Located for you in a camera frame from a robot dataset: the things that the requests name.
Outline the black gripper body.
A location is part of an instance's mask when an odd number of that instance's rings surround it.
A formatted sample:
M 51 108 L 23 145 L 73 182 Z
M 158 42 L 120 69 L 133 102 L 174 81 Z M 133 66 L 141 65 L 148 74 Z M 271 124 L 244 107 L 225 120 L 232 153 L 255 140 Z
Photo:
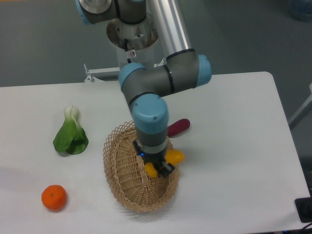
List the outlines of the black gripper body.
M 168 148 L 168 139 L 165 139 L 157 146 L 147 146 L 136 139 L 133 141 L 133 147 L 136 154 L 143 159 L 145 164 L 150 162 L 155 168 L 169 168 L 171 166 L 165 159 Z

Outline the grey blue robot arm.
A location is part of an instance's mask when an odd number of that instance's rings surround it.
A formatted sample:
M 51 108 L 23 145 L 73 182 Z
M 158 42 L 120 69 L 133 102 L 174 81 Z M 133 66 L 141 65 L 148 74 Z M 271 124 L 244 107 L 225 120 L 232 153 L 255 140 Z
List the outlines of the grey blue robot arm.
M 108 22 L 106 33 L 122 51 L 118 81 L 136 126 L 133 142 L 147 174 L 167 177 L 180 162 L 169 157 L 169 113 L 164 96 L 207 84 L 210 62 L 191 45 L 176 0 L 78 0 L 86 24 Z

